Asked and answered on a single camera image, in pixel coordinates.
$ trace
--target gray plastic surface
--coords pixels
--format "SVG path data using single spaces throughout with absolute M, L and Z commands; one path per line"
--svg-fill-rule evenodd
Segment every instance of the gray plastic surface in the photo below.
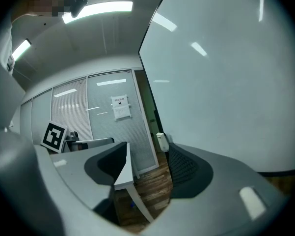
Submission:
M 0 64 L 0 128 L 10 125 L 25 92 Z
M 88 208 L 87 202 L 82 202 L 81 198 L 72 192 L 68 184 L 63 181 L 55 168 L 46 148 L 35 146 L 39 168 L 46 188 L 60 213 L 65 235 L 120 235 L 128 236 L 128 232 L 108 222 L 100 215 Z M 98 185 L 86 174 L 84 179 L 89 179 L 94 196 L 97 201 L 109 196 L 110 186 Z
M 62 219 L 38 169 L 34 147 L 0 131 L 0 189 L 17 214 L 42 235 L 64 235 Z
M 97 160 L 95 156 L 105 153 L 105 151 L 114 147 L 118 147 L 120 144 L 122 143 L 113 143 L 84 149 L 82 151 L 50 155 L 53 163 L 60 160 L 66 161 L 65 165 L 57 167 L 56 170 L 72 192 L 90 209 L 94 209 L 104 199 L 111 199 L 111 186 L 109 186 L 108 183 L 110 182 L 110 184 L 113 185 L 114 181 L 111 176 L 101 172 L 100 175 L 103 179 L 100 183 L 96 183 L 96 181 L 85 171 L 85 163 L 90 158 L 94 158 L 95 162 L 93 162 L 92 165 L 94 168 L 97 168 Z M 47 167 L 45 164 L 40 164 L 39 166 L 42 171 L 45 171 L 45 168 Z M 53 184 L 53 181 L 46 181 L 46 185 L 52 189 L 57 188 L 57 186 Z
M 266 218 L 266 222 L 258 222 L 259 226 L 265 226 L 277 215 L 271 210 L 279 210 L 285 199 L 247 165 L 198 148 L 177 146 L 207 161 L 213 168 L 214 177 L 196 197 L 171 199 L 167 209 L 143 232 L 144 235 L 235 235 L 236 230 L 248 233 L 244 226 L 252 229 L 258 219 L 251 221 L 239 196 L 239 191 L 246 186 L 255 189 L 269 211 L 260 217 Z

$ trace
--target window blinds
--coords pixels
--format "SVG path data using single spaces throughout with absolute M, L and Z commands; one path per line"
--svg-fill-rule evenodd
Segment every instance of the window blinds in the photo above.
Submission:
M 31 143 L 33 138 L 31 136 L 31 103 L 28 101 L 21 106 L 20 112 L 20 134 L 25 136 Z
M 51 90 L 33 98 L 31 109 L 31 131 L 33 142 L 39 145 L 50 121 Z
M 77 131 L 80 141 L 91 140 L 87 115 L 86 78 L 54 88 L 52 121 Z

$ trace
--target ceiling light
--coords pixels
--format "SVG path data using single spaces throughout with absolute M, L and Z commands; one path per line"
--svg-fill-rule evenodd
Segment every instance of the ceiling light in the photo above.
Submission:
M 170 81 L 167 80 L 154 80 L 153 82 L 158 82 L 158 83 L 168 83 Z
M 29 47 L 31 46 L 31 43 L 28 39 L 25 39 L 22 44 L 12 54 L 13 59 L 16 61 L 19 56 L 22 55 L 23 52 L 25 52 Z
M 106 13 L 106 12 L 116 12 L 116 11 L 132 11 L 133 2 L 129 1 L 117 1 L 117 2 L 102 2 L 91 4 L 89 6 L 85 6 L 79 13 L 79 15 L 75 18 L 71 16 L 70 13 L 66 13 L 62 15 L 62 19 L 64 23 L 72 22 L 76 19 L 80 19 L 83 17 Z
M 154 21 L 155 23 L 167 28 L 170 31 L 174 31 L 177 26 L 171 22 L 170 20 L 166 19 L 165 17 L 163 17 L 162 15 L 158 14 L 157 12 L 155 13 L 155 15 L 153 16 L 152 21 Z
M 99 108 L 99 107 L 96 107 L 96 108 L 89 108 L 89 109 L 85 109 L 85 111 L 87 111 L 87 110 L 92 110 L 92 109 L 97 109 L 97 108 Z
M 98 86 L 103 86 L 103 85 L 109 85 L 109 84 L 115 84 L 115 83 L 122 83 L 122 82 L 127 82 L 127 79 L 115 80 L 115 81 L 104 81 L 104 82 L 99 82 L 99 83 L 96 83 L 96 84 Z
M 74 88 L 74 89 L 71 89 L 71 90 L 67 90 L 65 92 L 58 93 L 58 94 L 54 95 L 54 97 L 60 97 L 60 96 L 63 96 L 65 94 L 68 94 L 68 93 L 71 93 L 71 92 L 75 92 L 75 91 L 76 91 L 76 89 Z
M 204 49 L 197 42 L 192 43 L 191 46 L 204 57 L 207 55 Z
M 59 108 L 78 108 L 78 107 L 80 107 L 80 104 L 74 104 L 74 105 L 68 104 L 68 105 L 63 105 Z
M 259 15 L 259 22 L 263 19 L 263 10 L 264 10 L 264 0 L 260 0 L 260 15 Z

